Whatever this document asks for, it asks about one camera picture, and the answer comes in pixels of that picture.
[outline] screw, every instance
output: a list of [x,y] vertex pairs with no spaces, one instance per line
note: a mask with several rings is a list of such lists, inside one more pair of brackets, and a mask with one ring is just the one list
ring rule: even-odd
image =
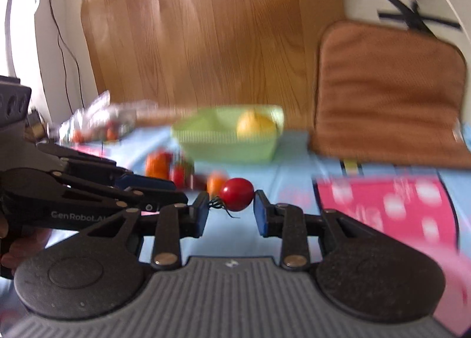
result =
[[307,259],[304,256],[298,254],[292,254],[287,256],[283,260],[284,264],[290,268],[300,268],[308,263]]
[[154,262],[157,265],[173,265],[178,260],[178,257],[173,253],[159,253],[157,256],[154,257]]

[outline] pink patterned patch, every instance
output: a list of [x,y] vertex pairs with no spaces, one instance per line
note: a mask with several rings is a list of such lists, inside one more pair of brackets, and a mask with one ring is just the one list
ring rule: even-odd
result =
[[436,176],[335,178],[317,187],[324,209],[337,209],[404,243],[456,248],[453,209]]

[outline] brown cushion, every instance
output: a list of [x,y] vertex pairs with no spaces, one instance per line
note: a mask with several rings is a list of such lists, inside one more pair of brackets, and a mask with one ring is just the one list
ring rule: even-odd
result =
[[313,149],[357,161],[471,168],[461,52],[414,31],[337,22],[320,48]]

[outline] wood grain board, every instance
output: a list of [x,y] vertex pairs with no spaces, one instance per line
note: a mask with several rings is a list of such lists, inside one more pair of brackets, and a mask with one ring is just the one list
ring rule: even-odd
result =
[[163,107],[276,104],[313,126],[317,46],[342,0],[82,0],[99,92]]

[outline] black cable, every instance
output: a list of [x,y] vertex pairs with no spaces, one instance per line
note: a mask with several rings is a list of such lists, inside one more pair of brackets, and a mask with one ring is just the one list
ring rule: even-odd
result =
[[67,71],[66,71],[66,68],[65,68],[65,60],[64,60],[64,51],[62,50],[62,47],[60,45],[60,41],[63,43],[63,45],[65,46],[67,52],[70,54],[70,56],[72,57],[72,59],[74,60],[75,62],[75,65],[77,66],[77,74],[79,76],[79,89],[80,89],[80,100],[82,101],[82,107],[85,108],[85,104],[83,103],[83,94],[82,94],[82,78],[81,78],[81,75],[80,75],[80,67],[79,67],[79,62],[77,60],[77,58],[75,57],[75,55],[72,53],[72,51],[70,50],[69,46],[67,45],[67,43],[64,41],[63,37],[62,37],[62,33],[60,32],[60,28],[59,28],[59,24],[57,23],[57,20],[56,20],[56,16],[54,15],[54,10],[52,8],[52,0],[49,0],[49,9],[51,11],[51,17],[52,17],[52,20],[54,22],[54,25],[56,26],[57,28],[57,44],[59,46],[59,49],[61,51],[61,54],[62,54],[62,61],[63,61],[63,65],[64,65],[64,72],[65,72],[65,94],[67,95],[67,101],[69,102],[69,107],[70,107],[70,111],[72,112],[72,114],[74,113],[74,111],[72,110],[72,106],[70,105],[70,99],[69,99],[69,94],[68,94],[68,91],[67,91]]

